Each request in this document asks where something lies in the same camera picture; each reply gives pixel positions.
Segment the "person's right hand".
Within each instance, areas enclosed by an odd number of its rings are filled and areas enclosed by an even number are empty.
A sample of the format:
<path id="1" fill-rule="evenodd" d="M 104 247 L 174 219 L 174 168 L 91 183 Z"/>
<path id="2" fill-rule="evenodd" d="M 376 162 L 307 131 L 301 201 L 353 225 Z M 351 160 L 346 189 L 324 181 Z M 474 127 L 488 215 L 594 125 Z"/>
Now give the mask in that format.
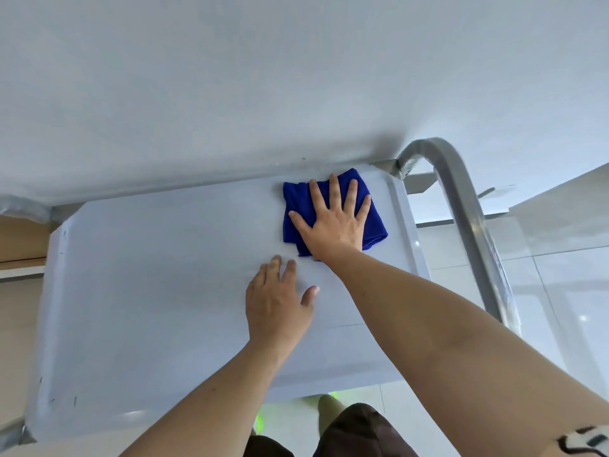
<path id="1" fill-rule="evenodd" d="M 343 215 L 336 217 L 329 211 L 318 183 L 311 179 L 310 193 L 316 210 L 315 238 L 303 239 L 312 256 L 332 269 L 366 267 L 371 258 L 362 252 L 364 227 L 355 219 L 357 181 L 352 180 L 342 204 Z"/>

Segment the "person's left hand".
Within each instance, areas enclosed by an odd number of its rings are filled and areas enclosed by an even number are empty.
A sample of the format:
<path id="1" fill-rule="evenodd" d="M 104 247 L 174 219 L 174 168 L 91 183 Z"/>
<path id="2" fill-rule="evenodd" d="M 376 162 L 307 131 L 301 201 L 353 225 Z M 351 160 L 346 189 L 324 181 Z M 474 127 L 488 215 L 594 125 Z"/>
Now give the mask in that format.
<path id="1" fill-rule="evenodd" d="M 280 269 L 280 281 L 265 283 L 263 263 L 255 280 L 255 294 L 251 302 L 246 302 L 246 317 L 249 344 L 269 349 L 283 358 L 287 357 L 301 340 L 312 322 L 314 307 L 301 306 L 297 291 L 297 265 L 288 260 Z"/>

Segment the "blue microfibre cloth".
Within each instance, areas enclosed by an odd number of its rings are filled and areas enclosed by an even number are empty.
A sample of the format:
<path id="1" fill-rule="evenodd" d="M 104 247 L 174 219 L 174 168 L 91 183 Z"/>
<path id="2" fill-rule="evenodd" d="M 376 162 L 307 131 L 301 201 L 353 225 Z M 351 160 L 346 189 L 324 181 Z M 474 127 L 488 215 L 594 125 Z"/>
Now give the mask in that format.
<path id="1" fill-rule="evenodd" d="M 370 196 L 370 191 L 362 179 L 360 173 L 351 168 L 337 176 L 342 203 L 345 203 L 349 185 L 353 179 L 357 181 L 357 194 L 355 198 L 355 214 L 359 213 L 364 199 Z M 312 201 L 308 182 L 283 184 L 283 197 L 285 199 L 285 217 L 283 221 L 283 241 L 287 244 L 294 244 L 297 248 L 298 255 L 301 257 L 312 256 L 310 250 L 306 246 L 301 234 L 294 226 L 289 213 L 297 212 L 303 220 L 313 227 L 316 222 L 316 210 Z M 383 241 L 388 237 L 388 232 L 377 212 L 373 202 L 370 203 L 369 214 L 363 230 L 362 249 L 369 250 L 372 246 Z"/>

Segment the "person's right forearm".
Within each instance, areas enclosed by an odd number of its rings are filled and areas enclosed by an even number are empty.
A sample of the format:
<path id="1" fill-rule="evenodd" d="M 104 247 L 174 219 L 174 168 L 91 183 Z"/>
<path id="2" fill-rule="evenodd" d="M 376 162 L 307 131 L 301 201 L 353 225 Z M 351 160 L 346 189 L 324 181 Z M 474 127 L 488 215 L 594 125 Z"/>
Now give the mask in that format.
<path id="1" fill-rule="evenodd" d="M 592 457 L 564 454 L 557 439 L 609 425 L 609 402 L 474 303 L 370 258 L 329 268 L 462 457 Z"/>

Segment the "person's left forearm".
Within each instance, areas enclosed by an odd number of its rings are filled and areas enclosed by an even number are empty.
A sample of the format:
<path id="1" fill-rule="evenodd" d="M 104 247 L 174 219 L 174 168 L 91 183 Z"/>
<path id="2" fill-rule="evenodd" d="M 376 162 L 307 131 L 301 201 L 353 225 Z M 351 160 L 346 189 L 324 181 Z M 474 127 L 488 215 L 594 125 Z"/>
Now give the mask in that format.
<path id="1" fill-rule="evenodd" d="M 119 457 L 242 457 L 270 383 L 294 346 L 249 341 Z"/>

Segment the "grey cart top tray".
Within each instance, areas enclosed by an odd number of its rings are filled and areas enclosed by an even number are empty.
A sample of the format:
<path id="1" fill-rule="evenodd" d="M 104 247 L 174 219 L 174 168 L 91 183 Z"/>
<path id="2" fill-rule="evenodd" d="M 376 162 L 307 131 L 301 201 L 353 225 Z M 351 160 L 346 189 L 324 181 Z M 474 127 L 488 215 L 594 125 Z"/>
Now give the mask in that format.
<path id="1" fill-rule="evenodd" d="M 283 242 L 284 182 L 350 167 L 80 207 L 50 237 L 24 413 L 33 439 L 157 421 L 246 344 L 246 288 L 274 255 L 296 261 L 298 295 L 320 292 L 266 402 L 398 381 L 339 278 Z"/>

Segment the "brown shorts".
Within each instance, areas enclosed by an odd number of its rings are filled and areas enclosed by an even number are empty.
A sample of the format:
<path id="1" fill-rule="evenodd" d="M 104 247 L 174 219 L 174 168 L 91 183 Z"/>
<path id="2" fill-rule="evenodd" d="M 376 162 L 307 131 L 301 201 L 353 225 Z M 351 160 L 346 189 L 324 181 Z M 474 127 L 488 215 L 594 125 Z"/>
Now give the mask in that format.
<path id="1" fill-rule="evenodd" d="M 326 413 L 332 420 L 321 428 L 312 457 L 419 457 L 375 408 L 364 403 L 318 405 L 320 418 Z"/>

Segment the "beige wooden cabinet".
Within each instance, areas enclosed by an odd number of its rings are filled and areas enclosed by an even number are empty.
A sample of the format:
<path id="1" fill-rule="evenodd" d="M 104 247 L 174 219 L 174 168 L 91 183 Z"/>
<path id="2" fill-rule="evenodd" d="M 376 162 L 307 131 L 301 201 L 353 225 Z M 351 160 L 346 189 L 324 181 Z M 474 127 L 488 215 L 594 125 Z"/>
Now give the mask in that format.
<path id="1" fill-rule="evenodd" d="M 43 275 L 50 226 L 0 215 L 0 282 Z"/>

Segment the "white black-printed shirt sleeve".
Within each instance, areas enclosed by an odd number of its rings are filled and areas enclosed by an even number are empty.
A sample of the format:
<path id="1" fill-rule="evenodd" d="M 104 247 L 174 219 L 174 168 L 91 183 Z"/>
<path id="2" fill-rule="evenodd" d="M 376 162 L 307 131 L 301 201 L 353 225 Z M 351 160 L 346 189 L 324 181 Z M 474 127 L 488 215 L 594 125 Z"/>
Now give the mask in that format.
<path id="1" fill-rule="evenodd" d="M 571 456 L 609 457 L 609 425 L 574 430 L 558 438 L 557 447 Z"/>

